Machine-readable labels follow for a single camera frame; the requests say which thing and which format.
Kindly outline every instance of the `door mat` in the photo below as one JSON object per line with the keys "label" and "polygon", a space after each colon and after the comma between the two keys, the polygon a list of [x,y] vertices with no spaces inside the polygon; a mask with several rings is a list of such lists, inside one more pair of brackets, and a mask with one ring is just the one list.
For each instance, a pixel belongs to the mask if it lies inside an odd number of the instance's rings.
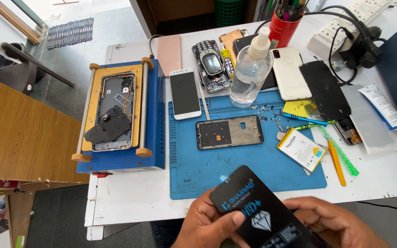
{"label": "door mat", "polygon": [[91,17],[51,27],[48,31],[47,49],[91,41],[93,39],[93,22],[94,19]]}

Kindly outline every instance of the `hand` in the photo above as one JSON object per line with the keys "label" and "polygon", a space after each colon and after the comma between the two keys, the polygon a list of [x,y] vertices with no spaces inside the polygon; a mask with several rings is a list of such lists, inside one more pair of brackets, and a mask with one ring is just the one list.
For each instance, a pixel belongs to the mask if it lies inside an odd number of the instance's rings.
{"label": "hand", "polygon": [[360,248],[390,246],[353,213],[315,197],[283,201],[294,215],[332,247]]}
{"label": "hand", "polygon": [[209,189],[191,204],[172,248],[217,248],[226,238],[231,238],[241,248],[250,248],[236,232],[244,222],[244,214],[233,211],[221,216],[209,199],[211,191]]}

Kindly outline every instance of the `pink phone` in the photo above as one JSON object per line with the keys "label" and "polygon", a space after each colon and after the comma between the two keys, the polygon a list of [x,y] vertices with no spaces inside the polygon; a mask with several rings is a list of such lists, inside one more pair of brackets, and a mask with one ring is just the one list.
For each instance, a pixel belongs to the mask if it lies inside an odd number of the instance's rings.
{"label": "pink phone", "polygon": [[162,36],[157,41],[157,59],[165,74],[182,69],[182,46],[180,35]]}

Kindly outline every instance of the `yellow cleaning cloth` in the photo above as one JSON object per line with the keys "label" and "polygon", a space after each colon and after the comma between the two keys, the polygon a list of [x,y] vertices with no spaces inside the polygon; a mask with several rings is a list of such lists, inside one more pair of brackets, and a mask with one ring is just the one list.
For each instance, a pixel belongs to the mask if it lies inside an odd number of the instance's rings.
{"label": "yellow cleaning cloth", "polygon": [[307,118],[308,115],[304,108],[307,104],[311,104],[313,108],[316,108],[316,105],[311,100],[287,101],[284,104],[283,112]]}

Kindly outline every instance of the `red power switch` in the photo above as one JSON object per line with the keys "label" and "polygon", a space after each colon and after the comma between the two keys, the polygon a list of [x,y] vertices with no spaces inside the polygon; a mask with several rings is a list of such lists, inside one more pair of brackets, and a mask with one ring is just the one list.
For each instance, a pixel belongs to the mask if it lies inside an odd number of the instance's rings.
{"label": "red power switch", "polygon": [[106,178],[108,175],[112,175],[111,173],[106,172],[93,172],[91,175],[97,176],[98,178]]}

